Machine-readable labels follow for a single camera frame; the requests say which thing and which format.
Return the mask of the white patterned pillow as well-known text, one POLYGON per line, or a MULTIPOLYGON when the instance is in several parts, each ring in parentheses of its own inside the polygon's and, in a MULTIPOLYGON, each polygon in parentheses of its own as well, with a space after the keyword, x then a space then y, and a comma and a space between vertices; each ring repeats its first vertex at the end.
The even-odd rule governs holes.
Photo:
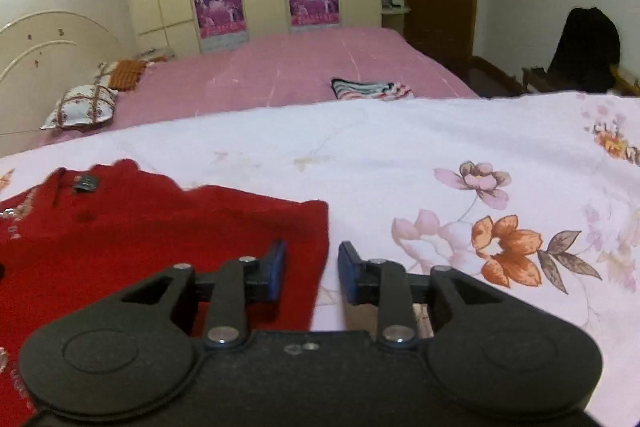
POLYGON ((113 119, 118 93, 102 84, 83 84, 66 90, 40 127, 41 130, 93 127, 113 119))

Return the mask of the orange knitted pillow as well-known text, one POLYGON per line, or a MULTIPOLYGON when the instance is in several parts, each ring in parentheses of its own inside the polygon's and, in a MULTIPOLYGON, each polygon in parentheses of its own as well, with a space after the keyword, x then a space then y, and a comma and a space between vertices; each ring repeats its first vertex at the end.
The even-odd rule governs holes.
POLYGON ((148 61, 123 60, 118 62, 108 74, 107 87, 122 92, 136 90, 148 65, 148 61))

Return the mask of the red embellished knit sweater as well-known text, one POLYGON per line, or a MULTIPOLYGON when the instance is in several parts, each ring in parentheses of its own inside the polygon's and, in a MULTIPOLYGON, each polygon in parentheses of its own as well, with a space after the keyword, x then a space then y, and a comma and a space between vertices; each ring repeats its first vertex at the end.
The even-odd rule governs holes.
POLYGON ((130 159, 58 169, 1 204, 1 421, 34 408, 17 353, 40 326, 180 262, 213 272, 242 256, 286 245, 280 299, 250 308, 255 329, 309 329, 329 252, 329 207, 206 185, 185 190, 130 159))

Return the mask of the cream arched headboard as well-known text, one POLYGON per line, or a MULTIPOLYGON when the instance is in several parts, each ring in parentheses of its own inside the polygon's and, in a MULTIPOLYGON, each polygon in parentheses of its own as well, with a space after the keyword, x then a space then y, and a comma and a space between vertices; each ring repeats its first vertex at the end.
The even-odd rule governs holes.
POLYGON ((1 155, 37 147, 40 126, 67 89, 102 62, 129 56, 103 25, 70 11, 29 14, 1 28, 1 155))

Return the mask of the striped folded garment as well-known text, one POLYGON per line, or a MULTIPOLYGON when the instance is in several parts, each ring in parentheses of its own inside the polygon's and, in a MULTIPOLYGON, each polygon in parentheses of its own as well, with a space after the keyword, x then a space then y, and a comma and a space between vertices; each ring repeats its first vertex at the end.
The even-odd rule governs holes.
POLYGON ((355 82, 333 79, 331 88, 338 101, 399 101, 414 98, 413 91, 400 82, 355 82))

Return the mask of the white floral bed quilt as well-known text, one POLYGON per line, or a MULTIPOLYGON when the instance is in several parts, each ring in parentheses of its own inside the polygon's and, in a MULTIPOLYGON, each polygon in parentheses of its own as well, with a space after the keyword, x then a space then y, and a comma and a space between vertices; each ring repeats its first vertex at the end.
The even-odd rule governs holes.
POLYGON ((10 197, 117 159, 184 188, 329 206, 333 244, 448 265, 593 335, 603 425, 639 421, 639 102, 560 93, 326 102, 102 132, 2 158, 10 197))

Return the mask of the black bag on chair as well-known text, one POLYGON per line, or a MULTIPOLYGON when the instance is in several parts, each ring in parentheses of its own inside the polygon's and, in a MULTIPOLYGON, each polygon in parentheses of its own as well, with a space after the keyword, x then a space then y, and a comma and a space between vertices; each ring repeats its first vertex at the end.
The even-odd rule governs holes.
POLYGON ((548 72, 602 78, 619 64, 620 34, 612 20, 598 8, 572 9, 548 72))

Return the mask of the pink checked bed sheet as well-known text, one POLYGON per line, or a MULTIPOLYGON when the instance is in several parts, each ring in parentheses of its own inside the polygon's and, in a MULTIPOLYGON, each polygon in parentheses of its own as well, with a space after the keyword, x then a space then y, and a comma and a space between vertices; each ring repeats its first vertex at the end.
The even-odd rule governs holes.
POLYGON ((235 51, 155 63, 118 96, 105 130, 334 98, 335 78, 399 82, 418 98, 474 98, 446 67, 385 28, 333 28, 252 40, 235 51))

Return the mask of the lower left purple poster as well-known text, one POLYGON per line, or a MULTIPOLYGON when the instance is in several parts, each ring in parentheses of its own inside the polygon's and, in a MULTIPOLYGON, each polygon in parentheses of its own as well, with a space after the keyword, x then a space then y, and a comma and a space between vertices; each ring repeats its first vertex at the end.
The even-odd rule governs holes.
POLYGON ((246 29, 242 0, 194 0, 194 9, 202 39, 246 29))

